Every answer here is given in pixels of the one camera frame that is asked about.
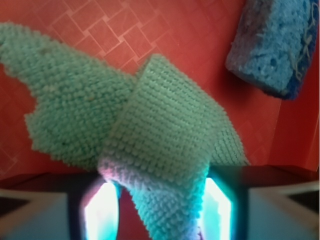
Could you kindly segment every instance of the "knitted fabric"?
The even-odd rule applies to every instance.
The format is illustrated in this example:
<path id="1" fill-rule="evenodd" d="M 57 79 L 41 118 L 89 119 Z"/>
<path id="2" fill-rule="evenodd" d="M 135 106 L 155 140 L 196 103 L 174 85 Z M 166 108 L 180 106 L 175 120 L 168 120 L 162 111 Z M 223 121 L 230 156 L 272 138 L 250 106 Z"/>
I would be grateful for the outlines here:
<path id="1" fill-rule="evenodd" d="M 32 149 L 128 188 L 153 239 L 197 239 L 209 164 L 247 164 L 223 108 L 164 57 L 131 76 L 65 44 L 0 23 L 0 62 L 37 106 Z"/>
<path id="2" fill-rule="evenodd" d="M 99 171 L 130 189 L 153 239 L 197 239 L 209 164 L 245 164 L 241 142 L 222 107 L 164 57 L 137 78 Z"/>
<path id="3" fill-rule="evenodd" d="M 35 111 L 25 116 L 32 149 L 95 169 L 134 77 L 12 23 L 0 24 L 0 62 L 36 97 Z"/>

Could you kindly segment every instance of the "textured fabric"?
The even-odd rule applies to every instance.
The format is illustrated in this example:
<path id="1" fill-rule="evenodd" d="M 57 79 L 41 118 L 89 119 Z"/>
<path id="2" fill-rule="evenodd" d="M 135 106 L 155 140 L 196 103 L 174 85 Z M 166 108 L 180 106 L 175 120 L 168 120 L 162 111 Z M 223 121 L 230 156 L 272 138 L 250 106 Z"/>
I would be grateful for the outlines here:
<path id="1" fill-rule="evenodd" d="M 130 189 L 153 239 L 197 239 L 209 165 L 246 164 L 241 142 L 223 108 L 164 57 L 137 78 L 99 171 Z"/>
<path id="2" fill-rule="evenodd" d="M 0 24 L 0 62 L 36 97 L 35 112 L 25 116 L 32 149 L 66 164 L 96 169 L 134 77 L 12 23 Z"/>
<path id="3" fill-rule="evenodd" d="M 32 148 L 128 188 L 155 240 L 198 239 L 209 165 L 247 164 L 223 108 L 164 57 L 136 76 L 0 23 L 0 62 L 36 97 Z"/>

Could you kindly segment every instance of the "mint green towel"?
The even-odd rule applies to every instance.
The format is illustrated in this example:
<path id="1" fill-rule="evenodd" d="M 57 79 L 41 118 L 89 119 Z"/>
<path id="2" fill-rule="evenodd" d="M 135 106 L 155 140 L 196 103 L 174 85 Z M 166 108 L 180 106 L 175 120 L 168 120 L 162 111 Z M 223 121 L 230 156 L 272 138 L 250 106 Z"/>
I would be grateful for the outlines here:
<path id="1" fill-rule="evenodd" d="M 248 164 L 223 108 L 160 55 L 131 76 L 0 23 L 0 62 L 37 99 L 32 148 L 127 187 L 153 239 L 198 238 L 209 165 Z"/>
<path id="2" fill-rule="evenodd" d="M 246 164 L 240 139 L 223 108 L 164 57 L 136 77 L 99 171 L 130 190 L 153 239 L 197 239 L 209 165 Z"/>
<path id="3" fill-rule="evenodd" d="M 12 23 L 0 24 L 0 62 L 36 97 L 35 112 L 25 116 L 32 149 L 68 165 L 96 169 L 134 77 Z"/>

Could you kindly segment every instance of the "cyan light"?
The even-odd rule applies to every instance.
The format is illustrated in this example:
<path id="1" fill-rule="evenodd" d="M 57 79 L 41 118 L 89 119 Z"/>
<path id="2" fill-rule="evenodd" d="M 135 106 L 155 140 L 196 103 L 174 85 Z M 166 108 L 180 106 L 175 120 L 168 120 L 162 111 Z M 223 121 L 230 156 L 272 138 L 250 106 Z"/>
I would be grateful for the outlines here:
<path id="1" fill-rule="evenodd" d="M 211 178 L 205 181 L 202 212 L 198 221 L 204 240 L 231 239 L 233 204 Z"/>
<path id="2" fill-rule="evenodd" d="M 117 189 L 104 183 L 84 208 L 86 240 L 116 240 L 119 224 Z"/>

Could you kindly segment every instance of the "bright light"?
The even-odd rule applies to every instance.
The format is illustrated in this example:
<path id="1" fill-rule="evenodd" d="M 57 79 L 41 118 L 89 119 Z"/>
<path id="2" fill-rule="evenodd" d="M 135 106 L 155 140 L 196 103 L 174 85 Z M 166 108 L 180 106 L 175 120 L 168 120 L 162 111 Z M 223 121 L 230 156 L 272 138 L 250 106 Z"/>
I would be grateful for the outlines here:
<path id="1" fill-rule="evenodd" d="M 203 239 L 231 239 L 231 214 L 232 202 L 211 178 L 207 178 L 198 221 Z"/>
<path id="2" fill-rule="evenodd" d="M 104 183 L 84 208 L 86 239 L 115 240 L 118 232 L 119 205 L 117 189 Z"/>

